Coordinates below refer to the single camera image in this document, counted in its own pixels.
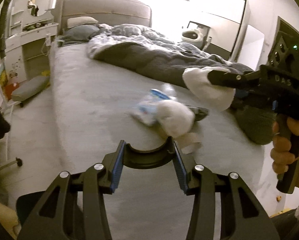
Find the person's right hand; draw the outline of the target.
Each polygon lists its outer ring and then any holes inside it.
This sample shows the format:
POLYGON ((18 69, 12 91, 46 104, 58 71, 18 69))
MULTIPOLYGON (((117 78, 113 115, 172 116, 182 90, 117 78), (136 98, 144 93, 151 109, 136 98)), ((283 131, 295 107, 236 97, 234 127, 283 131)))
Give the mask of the person's right hand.
MULTIPOLYGON (((292 118, 287 119, 288 128, 294 135, 299 136, 299 121, 292 118)), ((288 165, 295 161, 295 157, 290 153, 292 144, 287 139, 280 135, 275 135, 273 138, 274 148, 271 150, 270 156, 273 159, 273 171, 276 174, 284 174, 287 172, 288 165)), ((299 188, 299 175, 296 181, 296 187, 299 188)))

